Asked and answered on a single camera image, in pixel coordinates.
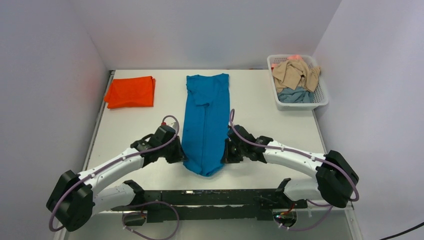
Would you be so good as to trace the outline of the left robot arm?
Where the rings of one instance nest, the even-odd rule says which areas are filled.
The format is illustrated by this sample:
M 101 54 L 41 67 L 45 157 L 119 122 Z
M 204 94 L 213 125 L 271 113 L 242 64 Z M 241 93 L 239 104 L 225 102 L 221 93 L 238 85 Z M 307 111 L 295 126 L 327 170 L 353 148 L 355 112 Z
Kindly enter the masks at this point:
M 49 228 L 56 232 L 53 221 L 73 232 L 92 216 L 118 208 L 139 209 L 146 202 L 145 190 L 133 180 L 112 187 L 125 175 L 164 158 L 169 164 L 187 160 L 177 137 L 165 146 L 138 140 L 113 159 L 86 171 L 63 173 L 54 187 L 46 207 L 51 211 Z

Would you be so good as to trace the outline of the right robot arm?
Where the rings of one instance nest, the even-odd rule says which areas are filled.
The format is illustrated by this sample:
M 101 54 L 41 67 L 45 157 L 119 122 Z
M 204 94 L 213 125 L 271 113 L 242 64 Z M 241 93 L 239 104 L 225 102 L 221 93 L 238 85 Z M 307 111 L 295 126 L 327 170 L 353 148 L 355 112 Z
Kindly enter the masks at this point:
M 307 175 L 306 179 L 281 181 L 275 191 L 276 203 L 287 208 L 298 201 L 322 200 L 329 206 L 345 208 L 357 202 L 359 177 L 337 151 L 312 153 L 284 145 L 270 137 L 240 138 L 230 134 L 225 140 L 223 164 L 240 163 L 245 158 L 275 164 Z

